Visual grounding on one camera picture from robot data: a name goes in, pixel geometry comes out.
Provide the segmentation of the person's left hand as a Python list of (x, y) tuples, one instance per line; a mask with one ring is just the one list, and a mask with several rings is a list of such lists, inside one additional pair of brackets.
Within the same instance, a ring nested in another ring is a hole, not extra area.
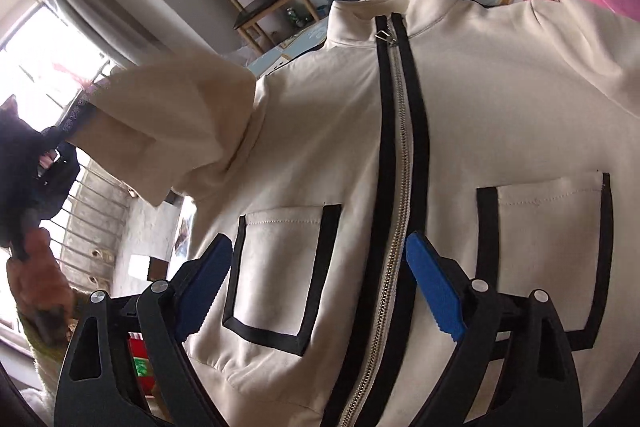
[(18, 312), (35, 322), (37, 311), (64, 310), (70, 321), (75, 295), (50, 248), (50, 234), (40, 228), (25, 235), (25, 261), (11, 257), (6, 262), (10, 291)]

